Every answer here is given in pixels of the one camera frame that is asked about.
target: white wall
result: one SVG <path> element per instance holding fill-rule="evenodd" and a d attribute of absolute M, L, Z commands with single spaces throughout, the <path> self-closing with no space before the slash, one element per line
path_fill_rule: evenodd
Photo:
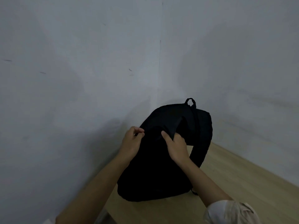
<path fill-rule="evenodd" d="M 160 0 L 0 0 L 2 224 L 60 212 L 156 108 L 161 10 Z"/>
<path fill-rule="evenodd" d="M 213 142 L 299 185 L 299 0 L 164 0 L 159 105 L 193 97 Z"/>

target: person's right hand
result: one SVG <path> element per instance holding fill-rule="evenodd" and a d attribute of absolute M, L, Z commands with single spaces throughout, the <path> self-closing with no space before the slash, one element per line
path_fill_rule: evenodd
<path fill-rule="evenodd" d="M 173 140 L 171 140 L 170 136 L 165 131 L 162 131 L 161 134 L 167 144 L 168 153 L 171 159 L 178 166 L 184 164 L 184 162 L 187 162 L 190 159 L 184 138 L 182 138 L 178 133 L 175 133 Z"/>

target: person's right arm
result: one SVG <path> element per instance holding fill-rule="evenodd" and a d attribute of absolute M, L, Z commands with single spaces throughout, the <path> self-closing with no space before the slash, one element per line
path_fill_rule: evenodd
<path fill-rule="evenodd" d="M 175 133 L 174 139 L 162 131 L 172 160 L 184 171 L 206 207 L 220 200 L 233 200 L 189 158 L 185 139 Z"/>

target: black fabric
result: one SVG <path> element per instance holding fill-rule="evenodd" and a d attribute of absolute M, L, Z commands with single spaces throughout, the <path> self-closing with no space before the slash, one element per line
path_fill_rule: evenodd
<path fill-rule="evenodd" d="M 212 120 L 208 112 L 196 109 L 188 98 L 184 104 L 165 105 L 154 110 L 141 124 L 145 136 L 137 155 L 118 180 L 118 194 L 128 201 L 146 201 L 177 196 L 192 189 L 185 173 L 170 158 L 161 135 L 173 139 L 179 133 L 192 145 L 191 160 L 198 166 L 204 161 L 212 139 Z"/>

